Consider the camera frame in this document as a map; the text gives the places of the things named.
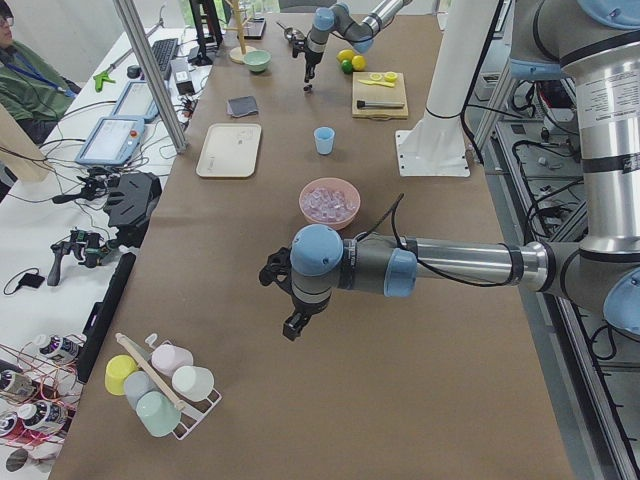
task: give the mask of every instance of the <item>pink cup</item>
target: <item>pink cup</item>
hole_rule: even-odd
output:
[[[172,377],[180,367],[193,365],[189,350],[175,345],[160,345],[151,355],[151,365],[167,377]]]

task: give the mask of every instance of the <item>bottle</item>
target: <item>bottle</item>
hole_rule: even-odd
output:
[[[27,430],[16,412],[7,410],[0,413],[0,441],[11,444],[37,446],[42,439]]]
[[[80,345],[67,337],[48,336],[43,333],[38,335],[33,343],[38,347],[42,355],[58,365],[71,363],[80,355]]]
[[[38,381],[17,373],[13,370],[4,370],[0,373],[0,397],[14,402],[26,402],[40,392],[41,385]],[[47,385],[42,384],[42,393],[46,398],[57,398],[58,392]]]
[[[65,407],[46,400],[25,403],[18,408],[18,417],[28,430],[60,437],[67,435],[71,424],[71,415]]]

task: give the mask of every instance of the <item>brown table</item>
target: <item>brown table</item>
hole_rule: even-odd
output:
[[[311,17],[286,24],[307,31]],[[401,178],[394,131],[422,116],[441,35],[434,17],[398,17],[367,58],[405,73],[410,118],[352,119],[351,78],[331,38],[313,82],[268,16],[260,43],[269,71],[216,59],[190,146],[177,158],[111,333],[150,332],[189,348],[214,371],[223,400],[188,437],[152,438],[124,398],[104,389],[106,362],[123,353],[109,335],[52,480],[69,479],[567,479],[565,456],[529,326],[515,289],[422,279],[408,299],[334,292],[294,343],[282,334],[288,297],[263,288],[267,255],[305,222],[298,193],[310,180],[354,183],[362,210],[343,233],[367,229],[399,192],[401,233],[499,242],[483,171],[468,179]],[[254,95],[258,116],[230,120],[226,100]],[[194,169],[215,122],[257,122],[256,173],[203,180]],[[332,155],[312,130],[337,132]],[[388,226],[381,231],[389,233]]]

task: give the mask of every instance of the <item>wooden cutting board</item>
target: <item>wooden cutting board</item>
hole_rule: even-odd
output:
[[[404,88],[404,75],[398,73],[396,86],[393,88],[381,85],[365,85],[358,80],[370,80],[374,72],[353,72],[353,97],[351,98],[351,115],[354,118],[409,118],[407,92]],[[357,108],[356,102],[404,102],[404,108]]]

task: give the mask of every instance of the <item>blue lanyard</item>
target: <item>blue lanyard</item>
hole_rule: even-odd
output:
[[[31,65],[31,63],[24,58],[21,54],[16,53],[15,56],[30,70],[27,71],[24,68],[20,68],[17,65],[14,65],[12,63],[8,63],[6,64],[7,68],[9,68],[10,70],[13,70],[14,72],[20,73],[22,75],[25,75],[29,78],[32,78],[33,80],[38,80],[39,82],[44,83],[45,85],[49,85],[51,88],[53,88],[54,90],[64,93],[67,97],[71,97],[71,98],[75,98],[76,94],[73,93],[71,90],[67,89],[65,90],[64,88],[60,87],[59,85],[53,83],[51,80],[45,78],[33,65]]]

